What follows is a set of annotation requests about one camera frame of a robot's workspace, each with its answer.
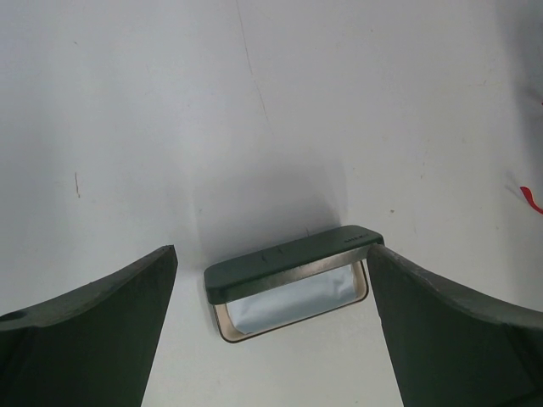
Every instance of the red object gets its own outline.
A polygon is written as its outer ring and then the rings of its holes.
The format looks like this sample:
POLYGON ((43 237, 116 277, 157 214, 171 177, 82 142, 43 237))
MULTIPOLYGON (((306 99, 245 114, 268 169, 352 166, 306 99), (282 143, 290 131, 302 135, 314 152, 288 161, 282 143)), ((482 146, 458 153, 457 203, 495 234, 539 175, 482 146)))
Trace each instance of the red object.
POLYGON ((528 201, 529 206, 531 206, 532 209, 543 215, 543 209, 535 204, 534 194, 530 191, 530 189, 528 187, 520 187, 520 190, 523 192, 523 195, 528 201))

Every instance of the white paper inside frame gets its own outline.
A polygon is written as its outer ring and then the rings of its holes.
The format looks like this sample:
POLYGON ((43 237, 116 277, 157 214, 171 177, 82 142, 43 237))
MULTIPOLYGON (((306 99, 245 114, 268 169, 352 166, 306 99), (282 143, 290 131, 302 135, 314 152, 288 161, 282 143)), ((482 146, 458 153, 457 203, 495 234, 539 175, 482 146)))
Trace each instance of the white paper inside frame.
POLYGON ((303 320, 356 300, 351 265, 227 304, 232 324, 241 333, 261 332, 303 320))

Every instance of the rectangular object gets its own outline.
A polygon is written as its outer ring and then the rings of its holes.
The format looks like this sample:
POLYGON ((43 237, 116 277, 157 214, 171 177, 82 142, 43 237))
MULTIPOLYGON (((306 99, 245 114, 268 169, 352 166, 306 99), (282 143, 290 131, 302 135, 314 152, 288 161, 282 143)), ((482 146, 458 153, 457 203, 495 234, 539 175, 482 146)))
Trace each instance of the rectangular object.
POLYGON ((204 273, 208 301, 231 343, 362 301, 362 261, 383 237, 342 226, 212 265, 204 273))

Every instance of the white table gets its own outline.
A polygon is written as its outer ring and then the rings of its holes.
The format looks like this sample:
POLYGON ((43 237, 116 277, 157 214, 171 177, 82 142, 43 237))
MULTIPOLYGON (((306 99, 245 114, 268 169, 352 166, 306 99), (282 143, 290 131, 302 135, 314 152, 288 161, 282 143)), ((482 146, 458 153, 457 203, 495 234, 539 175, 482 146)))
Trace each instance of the white table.
POLYGON ((4 2, 0 314, 173 243, 145 406, 400 405, 372 297, 230 345, 203 270, 358 224, 543 309, 543 217, 518 198, 543 199, 542 20, 536 1, 4 2))

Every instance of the red wire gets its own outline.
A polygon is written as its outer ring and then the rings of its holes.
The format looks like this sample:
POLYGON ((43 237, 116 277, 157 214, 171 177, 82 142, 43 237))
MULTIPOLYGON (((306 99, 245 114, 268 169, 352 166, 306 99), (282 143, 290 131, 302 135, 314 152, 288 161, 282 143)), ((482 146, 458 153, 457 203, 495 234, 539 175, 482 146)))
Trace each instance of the red wire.
POLYGON ((534 194, 530 191, 528 187, 520 187, 520 190, 522 191, 524 197, 528 201, 529 206, 532 207, 532 209, 536 210, 540 214, 543 215, 543 209, 537 206, 537 204, 534 201, 534 194))

